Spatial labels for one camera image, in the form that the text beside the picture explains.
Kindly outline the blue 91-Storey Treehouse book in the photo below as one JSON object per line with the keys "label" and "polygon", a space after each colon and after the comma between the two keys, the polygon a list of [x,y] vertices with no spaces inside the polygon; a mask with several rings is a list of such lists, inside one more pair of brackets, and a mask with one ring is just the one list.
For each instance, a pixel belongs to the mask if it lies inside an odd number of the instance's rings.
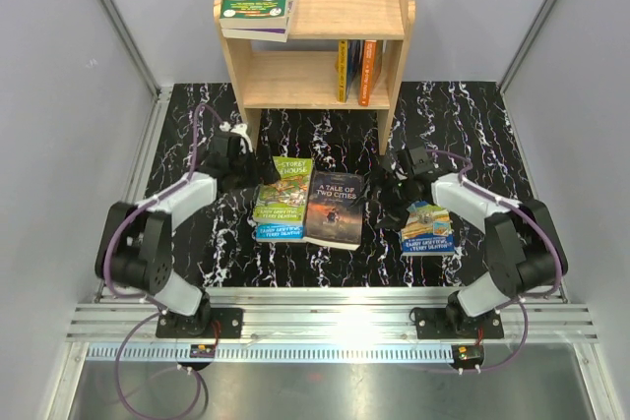
{"label": "blue 91-Storey Treehouse book", "polygon": [[454,235],[449,212],[426,202],[417,202],[417,221],[408,221],[400,231],[404,256],[449,256]]}

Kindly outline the green 65-Storey Treehouse book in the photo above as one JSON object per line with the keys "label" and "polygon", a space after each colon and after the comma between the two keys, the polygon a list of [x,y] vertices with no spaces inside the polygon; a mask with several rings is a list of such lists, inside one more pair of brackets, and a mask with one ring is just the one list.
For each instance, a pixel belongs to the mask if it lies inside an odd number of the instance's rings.
{"label": "green 65-Storey Treehouse book", "polygon": [[313,171],[311,158],[274,156],[280,179],[260,188],[253,210],[257,223],[301,225]]}

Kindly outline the purple 52-Storey Treehouse book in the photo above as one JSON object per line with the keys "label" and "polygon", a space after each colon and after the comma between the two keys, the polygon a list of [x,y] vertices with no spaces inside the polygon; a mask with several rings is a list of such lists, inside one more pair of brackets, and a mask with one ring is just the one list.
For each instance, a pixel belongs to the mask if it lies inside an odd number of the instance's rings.
{"label": "purple 52-Storey Treehouse book", "polygon": [[287,42],[296,2],[297,0],[288,0],[286,22],[282,29],[225,29],[221,31],[222,35],[231,39]]}

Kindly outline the orange 78-Storey Treehouse book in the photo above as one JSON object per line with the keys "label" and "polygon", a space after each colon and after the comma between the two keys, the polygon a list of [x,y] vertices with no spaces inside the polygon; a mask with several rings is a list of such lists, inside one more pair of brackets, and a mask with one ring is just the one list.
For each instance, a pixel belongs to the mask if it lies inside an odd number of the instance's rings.
{"label": "orange 78-Storey Treehouse book", "polygon": [[361,60],[358,103],[368,106],[372,91],[378,82],[383,62],[383,40],[365,40]]}

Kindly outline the blue back-cover Treehouse book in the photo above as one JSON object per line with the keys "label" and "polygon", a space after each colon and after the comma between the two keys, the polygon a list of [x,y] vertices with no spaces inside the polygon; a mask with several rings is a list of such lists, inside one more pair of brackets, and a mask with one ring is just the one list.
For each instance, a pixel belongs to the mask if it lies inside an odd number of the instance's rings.
{"label": "blue back-cover Treehouse book", "polygon": [[343,39],[338,44],[337,75],[338,102],[346,102],[352,83],[360,69],[363,41],[360,39]]}

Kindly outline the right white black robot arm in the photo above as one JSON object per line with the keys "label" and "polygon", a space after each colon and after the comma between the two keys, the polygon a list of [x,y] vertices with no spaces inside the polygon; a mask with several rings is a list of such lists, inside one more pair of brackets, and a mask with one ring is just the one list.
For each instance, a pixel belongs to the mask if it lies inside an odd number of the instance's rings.
{"label": "right white black robot arm", "polygon": [[383,211],[380,227],[403,229],[410,206],[419,201],[441,207],[483,234],[486,272],[474,283],[453,292],[434,315],[412,312],[417,333],[437,330],[457,338],[488,334],[499,310],[523,297],[555,292],[568,262],[547,206],[538,200],[521,202],[486,190],[466,176],[472,165],[452,170],[433,161],[437,150],[402,149],[400,168],[381,164],[369,174],[363,197]]}

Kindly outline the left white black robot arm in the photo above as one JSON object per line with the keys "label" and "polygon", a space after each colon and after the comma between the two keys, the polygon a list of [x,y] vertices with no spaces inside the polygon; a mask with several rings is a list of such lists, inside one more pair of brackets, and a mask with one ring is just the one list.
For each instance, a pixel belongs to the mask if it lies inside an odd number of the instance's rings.
{"label": "left white black robot arm", "polygon": [[228,192],[254,188],[258,168],[247,127],[219,131],[193,172],[161,193],[135,204],[117,202],[108,211],[94,272],[108,287],[139,291],[158,306],[161,338],[237,338],[243,311],[214,309],[210,296],[173,268],[174,230]]}

